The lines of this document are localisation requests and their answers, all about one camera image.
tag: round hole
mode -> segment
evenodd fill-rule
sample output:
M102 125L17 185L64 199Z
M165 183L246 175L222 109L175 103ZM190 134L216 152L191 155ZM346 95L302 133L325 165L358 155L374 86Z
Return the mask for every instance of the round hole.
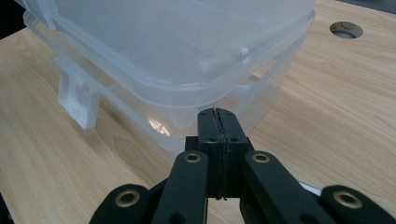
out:
M270 161L270 158L264 154L258 153L258 154L253 155L253 160L256 162L260 162L260 163L266 163L266 162Z
M119 193L116 197L118 207L129 207L136 204L140 199L140 194L135 189L127 189Z
M312 215L309 215L307 213L301 214L300 215L300 220L304 223L304 224L319 224L319 221L317 218L315 218Z
M355 39L363 35L363 29L349 21L338 21L330 26L330 31L341 38Z
M174 213L169 217L170 224L183 224L186 223L186 217L181 213Z
M198 162L201 160L201 156L198 154L191 153L191 154L187 154L186 156L184 156L184 160L187 162L191 162L191 163Z
M363 202L358 197L349 192L343 190L336 191L333 194L333 197L338 203L345 207L352 209L359 209L363 207Z

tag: translucent storage box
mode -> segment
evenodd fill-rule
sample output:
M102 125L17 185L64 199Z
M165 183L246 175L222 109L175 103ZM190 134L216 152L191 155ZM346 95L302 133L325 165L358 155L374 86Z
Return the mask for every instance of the translucent storage box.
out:
M175 152L209 107L233 111L249 133L315 14L314 0L17 1L58 52L59 99L82 128L95 125L102 95Z

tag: wooden table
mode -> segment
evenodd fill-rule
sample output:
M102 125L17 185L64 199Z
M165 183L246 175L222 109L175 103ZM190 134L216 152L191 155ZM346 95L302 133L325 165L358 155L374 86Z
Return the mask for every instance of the wooden table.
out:
M360 190L396 217L396 16L318 0L276 104L249 135L299 180ZM342 39L336 21L364 35ZM0 190L16 223L87 223L115 187L148 188L171 165L101 105L84 131L57 100L55 56L29 30L0 41ZM242 223L238 201L209 223Z

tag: light wood surface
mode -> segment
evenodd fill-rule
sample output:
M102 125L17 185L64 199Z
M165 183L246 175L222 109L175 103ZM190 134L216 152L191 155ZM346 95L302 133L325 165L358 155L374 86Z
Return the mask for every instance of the light wood surface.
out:
M249 135L299 180L341 184L396 217L396 16L319 0L276 104ZM363 29L334 36L336 21ZM0 41L0 190L16 223L88 223L126 183L148 188L171 165L101 104L83 131L57 100L55 54L29 30ZM209 202L209 223L242 223L238 201Z

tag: black mechanical arm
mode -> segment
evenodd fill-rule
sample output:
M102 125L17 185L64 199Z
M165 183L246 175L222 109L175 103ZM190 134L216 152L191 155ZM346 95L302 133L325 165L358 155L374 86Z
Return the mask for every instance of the black mechanical arm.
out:
M354 189L305 190L275 156L255 151L236 116L198 114L198 136L187 137L169 178L152 189L128 184L111 191L91 224L206 223L207 199L239 198L246 223L396 223Z

